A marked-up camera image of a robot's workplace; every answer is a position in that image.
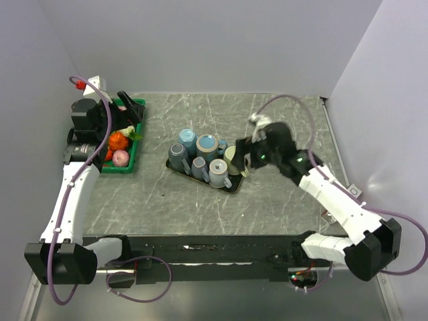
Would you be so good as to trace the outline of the pale green mug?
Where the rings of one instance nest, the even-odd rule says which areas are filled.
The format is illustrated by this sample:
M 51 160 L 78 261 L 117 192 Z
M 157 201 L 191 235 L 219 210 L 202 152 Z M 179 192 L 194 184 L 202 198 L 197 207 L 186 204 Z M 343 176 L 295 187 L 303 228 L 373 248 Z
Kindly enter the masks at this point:
M 230 175 L 237 176 L 241 175 L 242 177 L 248 177 L 249 171 L 247 167 L 244 167 L 244 171 L 240 171 L 235 165 L 232 164 L 233 157 L 235 156 L 236 147 L 229 146 L 223 155 L 223 160 L 227 163 L 227 170 Z

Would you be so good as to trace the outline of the white footed mug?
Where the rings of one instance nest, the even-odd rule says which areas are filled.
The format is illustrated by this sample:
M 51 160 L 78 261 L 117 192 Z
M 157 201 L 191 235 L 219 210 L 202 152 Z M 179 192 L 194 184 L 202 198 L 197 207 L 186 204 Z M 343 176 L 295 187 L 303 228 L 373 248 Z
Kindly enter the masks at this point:
M 217 189 L 223 187 L 230 189 L 232 187 L 227 170 L 227 163 L 220 158 L 216 158 L 210 162 L 209 178 L 209 184 Z

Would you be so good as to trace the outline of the small slate grey mug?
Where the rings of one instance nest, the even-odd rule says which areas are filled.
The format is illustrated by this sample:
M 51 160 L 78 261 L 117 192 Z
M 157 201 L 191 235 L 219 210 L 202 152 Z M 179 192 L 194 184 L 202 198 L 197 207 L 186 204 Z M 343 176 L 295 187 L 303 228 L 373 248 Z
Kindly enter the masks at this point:
M 193 159 L 191 172 L 196 179 L 210 183 L 209 169 L 203 157 L 198 156 Z

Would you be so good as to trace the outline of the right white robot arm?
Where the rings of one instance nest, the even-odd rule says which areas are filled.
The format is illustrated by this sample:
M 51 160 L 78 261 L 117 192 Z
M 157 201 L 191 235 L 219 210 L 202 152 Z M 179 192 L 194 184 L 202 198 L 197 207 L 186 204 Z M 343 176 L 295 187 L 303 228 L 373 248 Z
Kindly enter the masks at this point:
M 253 134 L 236 141 L 233 165 L 243 169 L 248 154 L 254 169 L 277 167 L 283 176 L 317 200 L 347 234 L 303 234 L 300 244 L 292 250 L 297 265 L 304 267 L 314 259 L 324 259 L 344 264 L 358 279 L 369 281 L 397 258 L 402 232 L 397 221 L 386 221 L 364 209 L 310 149 L 297 148 L 287 124 L 270 120 L 253 120 L 251 124 L 255 127 Z

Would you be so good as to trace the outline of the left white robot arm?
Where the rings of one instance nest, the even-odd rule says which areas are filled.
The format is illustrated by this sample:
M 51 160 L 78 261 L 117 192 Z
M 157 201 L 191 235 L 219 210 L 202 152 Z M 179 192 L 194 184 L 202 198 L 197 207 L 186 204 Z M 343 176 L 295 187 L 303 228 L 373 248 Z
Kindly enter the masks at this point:
M 124 269 L 132 261 L 127 236 L 105 235 L 84 245 L 83 225 L 100 173 L 131 173 L 138 144 L 130 143 L 128 166 L 115 167 L 106 160 L 106 146 L 95 154 L 107 130 L 103 102 L 83 98 L 72 104 L 71 111 L 73 126 L 68 132 L 62 185 L 53 214 L 39 241 L 28 243 L 24 251 L 43 285 L 90 284 L 107 263 Z

